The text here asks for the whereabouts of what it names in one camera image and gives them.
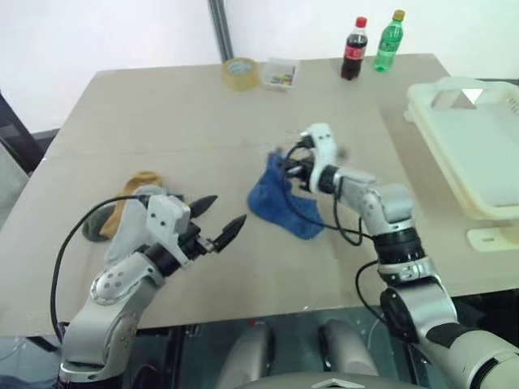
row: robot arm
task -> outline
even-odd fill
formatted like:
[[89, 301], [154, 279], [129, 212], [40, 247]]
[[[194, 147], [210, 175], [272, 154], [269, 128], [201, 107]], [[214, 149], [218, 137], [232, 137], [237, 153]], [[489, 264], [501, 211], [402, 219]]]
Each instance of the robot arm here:
[[[296, 148], [311, 151], [290, 159]], [[285, 162], [288, 177], [312, 193], [338, 194], [372, 236], [378, 273], [388, 286], [380, 296], [392, 335], [415, 344], [463, 389], [519, 387], [519, 349], [486, 331], [463, 327], [414, 227], [414, 203], [405, 187], [377, 186], [367, 173], [335, 165], [337, 147], [327, 124], [302, 134]]]
[[222, 251], [245, 223], [241, 216], [217, 239], [201, 237], [191, 218], [204, 213], [216, 198], [209, 196], [189, 207], [174, 196], [149, 198], [146, 226], [157, 243], [96, 277], [87, 302], [66, 330], [58, 387], [121, 386], [140, 316], [165, 278], [200, 255]]

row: metal pole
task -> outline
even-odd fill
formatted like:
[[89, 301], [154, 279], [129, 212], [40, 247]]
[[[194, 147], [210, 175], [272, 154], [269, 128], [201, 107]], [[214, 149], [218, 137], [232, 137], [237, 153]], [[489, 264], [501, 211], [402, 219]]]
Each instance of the metal pole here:
[[225, 15], [223, 0], [208, 0], [209, 10], [211, 11], [212, 23], [217, 36], [218, 49], [220, 50], [221, 61], [234, 58], [233, 46], [230, 41], [229, 25]]

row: coca-cola bottle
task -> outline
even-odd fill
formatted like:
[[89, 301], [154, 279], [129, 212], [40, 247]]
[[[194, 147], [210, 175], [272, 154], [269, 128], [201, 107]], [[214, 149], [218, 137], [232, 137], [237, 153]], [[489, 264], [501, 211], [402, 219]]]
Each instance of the coca-cola bottle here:
[[343, 79], [355, 79], [360, 73], [360, 66], [367, 46], [367, 36], [366, 31], [364, 31], [366, 22], [366, 18], [359, 16], [355, 22], [354, 30], [348, 35], [341, 69]]

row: bottle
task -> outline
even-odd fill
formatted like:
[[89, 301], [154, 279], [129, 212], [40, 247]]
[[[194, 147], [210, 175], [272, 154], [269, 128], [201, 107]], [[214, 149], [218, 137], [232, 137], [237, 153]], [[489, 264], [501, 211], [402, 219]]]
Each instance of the bottle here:
[[355, 79], [360, 73], [360, 66], [366, 51], [367, 36], [364, 28], [367, 19], [359, 16], [355, 22], [355, 28], [348, 35], [344, 50], [344, 62], [342, 63], [341, 77], [343, 79]]
[[404, 37], [404, 29], [402, 28], [404, 16], [405, 12], [403, 10], [396, 10], [392, 16], [391, 23], [382, 32], [379, 51], [373, 62], [376, 71], [388, 71], [391, 69], [398, 46], [400, 46], [400, 42]]

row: sock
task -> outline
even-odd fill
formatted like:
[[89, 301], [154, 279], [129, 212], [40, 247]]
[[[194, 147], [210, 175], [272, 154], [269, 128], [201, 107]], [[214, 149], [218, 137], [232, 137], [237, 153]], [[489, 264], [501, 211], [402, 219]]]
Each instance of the sock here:
[[103, 225], [105, 225], [110, 215], [114, 213], [114, 209], [114, 205], [106, 205], [91, 214], [90, 217], [83, 223], [83, 228], [81, 229], [84, 237], [86, 237], [91, 242], [108, 241], [108, 238], [100, 235], [99, 232], [103, 228]]
[[[138, 172], [126, 183], [126, 185], [122, 189], [122, 192], [118, 193], [118, 196], [131, 195], [139, 186], [146, 184], [162, 186], [162, 177], [155, 172]], [[115, 236], [115, 233], [117, 232], [119, 227], [122, 209], [124, 208], [125, 203], [126, 200], [117, 201], [114, 213], [112, 213], [112, 215], [103, 225], [103, 228], [99, 232], [100, 235], [107, 237], [108, 239]]]
[[268, 154], [267, 169], [247, 196], [249, 208], [260, 218], [280, 225], [301, 239], [312, 239], [323, 230], [323, 227], [307, 222], [290, 210], [283, 197], [285, 189], [290, 203], [304, 216], [322, 222], [313, 199], [303, 199], [290, 194], [291, 185], [283, 182], [281, 171], [282, 156], [271, 152]]
[[[165, 195], [166, 190], [157, 185], [144, 185], [133, 195]], [[142, 245], [155, 243], [146, 229], [146, 207], [138, 200], [128, 200], [122, 209], [121, 220], [108, 250], [105, 252], [107, 263], [116, 263], [132, 254]]]

